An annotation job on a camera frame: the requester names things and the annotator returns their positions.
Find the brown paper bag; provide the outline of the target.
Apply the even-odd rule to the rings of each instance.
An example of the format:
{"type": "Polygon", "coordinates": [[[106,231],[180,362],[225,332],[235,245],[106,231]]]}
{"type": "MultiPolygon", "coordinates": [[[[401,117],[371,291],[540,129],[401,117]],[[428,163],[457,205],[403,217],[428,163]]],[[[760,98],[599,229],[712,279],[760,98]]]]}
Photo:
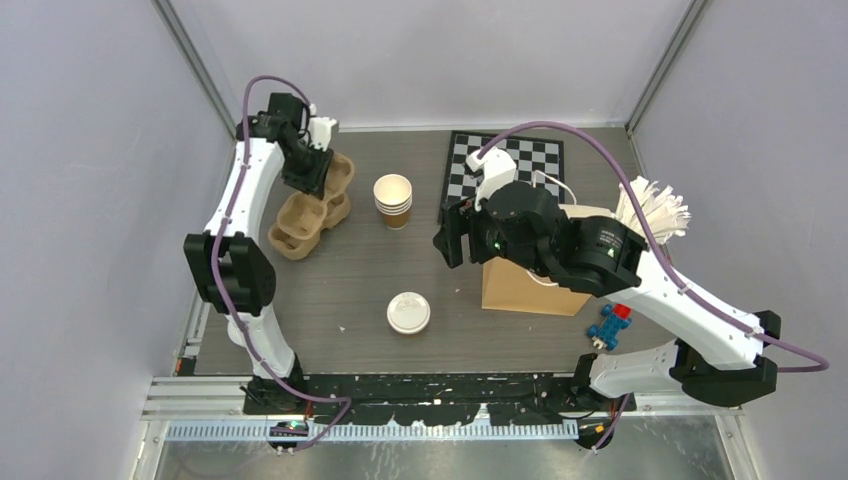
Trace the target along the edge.
{"type": "Polygon", "coordinates": [[[506,240],[506,255],[483,264],[485,309],[575,316],[591,295],[561,286],[562,249],[576,225],[543,187],[512,181],[482,202],[506,240]]]}

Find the white plastic cup lid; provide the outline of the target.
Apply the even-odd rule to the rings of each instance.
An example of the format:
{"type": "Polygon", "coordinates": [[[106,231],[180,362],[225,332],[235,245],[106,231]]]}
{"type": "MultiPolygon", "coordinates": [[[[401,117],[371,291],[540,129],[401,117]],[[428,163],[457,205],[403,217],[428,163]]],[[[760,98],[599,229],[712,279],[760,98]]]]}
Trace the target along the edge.
{"type": "Polygon", "coordinates": [[[390,327],[403,335],[414,335],[423,331],[430,316],[429,302],[415,292],[399,293],[391,299],[386,311],[390,327]]]}

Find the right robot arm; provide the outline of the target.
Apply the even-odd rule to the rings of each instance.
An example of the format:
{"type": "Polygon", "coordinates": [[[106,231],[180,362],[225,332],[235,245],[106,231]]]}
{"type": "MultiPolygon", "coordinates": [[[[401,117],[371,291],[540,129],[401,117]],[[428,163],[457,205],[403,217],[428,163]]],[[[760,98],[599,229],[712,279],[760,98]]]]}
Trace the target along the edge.
{"type": "Polygon", "coordinates": [[[449,267],[505,259],[559,287],[625,305],[673,336],[655,348],[579,358],[571,397],[584,410],[629,393],[680,391],[737,407],[774,392],[763,354],[780,334],[772,311],[745,312],[694,284],[676,284],[663,256],[621,222],[573,217],[547,190],[514,181],[487,199],[443,205],[435,248],[449,267]]]}

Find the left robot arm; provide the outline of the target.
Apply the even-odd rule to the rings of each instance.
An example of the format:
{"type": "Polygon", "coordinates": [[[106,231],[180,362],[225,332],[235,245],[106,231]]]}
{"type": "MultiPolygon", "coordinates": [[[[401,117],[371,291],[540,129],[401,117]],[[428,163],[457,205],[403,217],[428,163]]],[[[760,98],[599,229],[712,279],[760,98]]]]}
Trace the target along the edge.
{"type": "Polygon", "coordinates": [[[273,310],[276,272],[256,234],[277,178],[309,200],[327,191],[335,120],[310,122],[315,108],[290,93],[273,93],[266,109],[236,127],[234,165],[213,216],[183,250],[200,298],[227,320],[230,340],[248,354],[253,377],[244,386],[250,413],[298,412],[307,398],[296,353],[273,310]]]}

